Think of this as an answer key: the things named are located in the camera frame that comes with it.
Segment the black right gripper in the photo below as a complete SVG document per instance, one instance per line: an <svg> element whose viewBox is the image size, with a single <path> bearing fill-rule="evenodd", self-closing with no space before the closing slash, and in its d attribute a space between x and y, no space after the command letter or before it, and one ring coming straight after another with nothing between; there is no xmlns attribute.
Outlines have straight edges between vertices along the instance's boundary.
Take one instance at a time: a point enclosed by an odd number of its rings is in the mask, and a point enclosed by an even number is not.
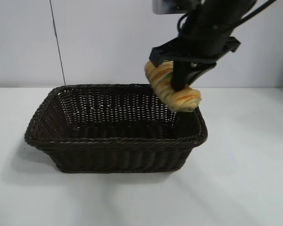
<svg viewBox="0 0 283 226"><path fill-rule="evenodd" d="M178 23L178 36L161 46L153 47L149 60L154 66L173 61L171 87L181 91L216 67L216 61L228 52L235 52L240 42L231 36L230 27L240 19L237 5L204 3L190 10ZM190 69L190 63L200 63Z"/></svg>

